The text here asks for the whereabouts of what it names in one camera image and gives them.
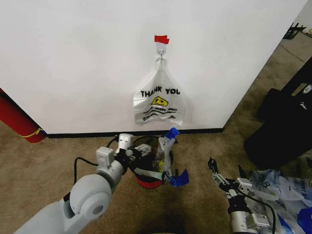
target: brown carpet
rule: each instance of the brown carpet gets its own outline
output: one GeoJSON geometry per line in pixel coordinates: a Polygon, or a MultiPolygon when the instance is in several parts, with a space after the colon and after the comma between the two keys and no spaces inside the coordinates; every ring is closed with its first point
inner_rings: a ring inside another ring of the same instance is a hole
{"type": "MultiPolygon", "coordinates": [[[[255,114],[270,88],[282,88],[312,55],[312,39],[299,34],[282,41],[244,96],[221,134],[180,135],[174,147],[175,165],[187,168],[190,184],[155,190],[140,187],[127,172],[106,213],[90,223],[84,234],[176,233],[229,234],[228,202],[207,169],[210,156],[225,177],[238,176],[237,165],[255,167],[243,149],[246,137],[261,123],[255,114]]],[[[111,137],[48,139],[30,144],[0,123],[0,233],[14,232],[36,212],[67,194],[73,183],[77,156],[95,161],[95,151],[111,137]]],[[[94,167],[78,163],[78,177],[94,167]]],[[[288,172],[295,176],[291,166],[288,172]]]]}

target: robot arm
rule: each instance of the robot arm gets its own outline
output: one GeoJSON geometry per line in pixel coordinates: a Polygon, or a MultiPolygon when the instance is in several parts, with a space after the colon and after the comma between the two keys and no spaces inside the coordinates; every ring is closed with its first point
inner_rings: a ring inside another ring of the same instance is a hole
{"type": "Polygon", "coordinates": [[[209,159],[208,168],[212,170],[211,177],[219,188],[225,192],[225,196],[229,200],[228,213],[231,218],[233,233],[257,234],[259,229],[270,226],[267,217],[261,214],[252,214],[247,207],[245,197],[238,194],[238,191],[248,193],[252,187],[251,181],[247,178],[225,179],[218,173],[217,164],[213,158],[209,159]]]}
{"type": "MultiPolygon", "coordinates": [[[[117,155],[112,149],[101,147],[96,152],[96,173],[83,176],[69,194],[49,204],[20,227],[16,234],[77,234],[108,208],[123,174],[131,160],[132,135],[120,134],[117,155]]],[[[151,151],[147,145],[143,154],[151,151]]]]}

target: baseboard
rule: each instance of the baseboard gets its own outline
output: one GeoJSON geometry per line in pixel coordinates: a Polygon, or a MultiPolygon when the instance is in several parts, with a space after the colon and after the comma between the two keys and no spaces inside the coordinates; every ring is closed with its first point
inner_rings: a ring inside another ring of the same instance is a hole
{"type": "MultiPolygon", "coordinates": [[[[47,134],[49,138],[79,138],[79,137],[113,137],[120,133],[129,133],[135,136],[143,135],[163,135],[168,130],[163,131],[136,131],[136,132],[111,132],[111,133],[60,133],[47,134]]],[[[181,134],[196,134],[196,133],[222,133],[223,128],[207,128],[207,129],[186,129],[179,130],[181,134]]]]}

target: blue plastic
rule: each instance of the blue plastic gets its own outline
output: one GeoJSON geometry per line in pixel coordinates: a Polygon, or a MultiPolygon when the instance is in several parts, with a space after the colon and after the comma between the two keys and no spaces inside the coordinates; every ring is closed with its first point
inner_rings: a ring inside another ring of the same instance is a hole
{"type": "Polygon", "coordinates": [[[297,223],[305,233],[312,233],[312,207],[304,208],[299,211],[297,223]]]}
{"type": "Polygon", "coordinates": [[[277,215],[279,222],[281,223],[283,229],[284,229],[284,233],[285,234],[293,234],[292,229],[290,228],[290,226],[288,226],[288,224],[285,222],[285,220],[283,220],[283,218],[279,215],[277,215]]]}
{"type": "Polygon", "coordinates": [[[181,187],[183,185],[188,184],[190,181],[189,181],[189,174],[187,173],[187,170],[185,169],[184,172],[180,176],[169,177],[169,182],[174,187],[181,187]]]}
{"type": "Polygon", "coordinates": [[[172,128],[166,133],[165,137],[167,137],[168,139],[172,139],[172,138],[175,138],[179,134],[180,132],[176,128],[172,128]]]}

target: white wall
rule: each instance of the white wall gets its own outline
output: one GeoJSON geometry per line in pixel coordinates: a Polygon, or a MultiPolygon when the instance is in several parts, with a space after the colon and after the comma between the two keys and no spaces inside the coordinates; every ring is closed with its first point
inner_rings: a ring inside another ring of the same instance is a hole
{"type": "Polygon", "coordinates": [[[312,35],[312,0],[307,1],[294,22],[307,27],[303,32],[312,35]]]}
{"type": "Polygon", "coordinates": [[[132,102],[168,35],[180,129],[222,128],[305,2],[1,1],[0,87],[50,134],[165,130],[135,125],[132,102]]]}

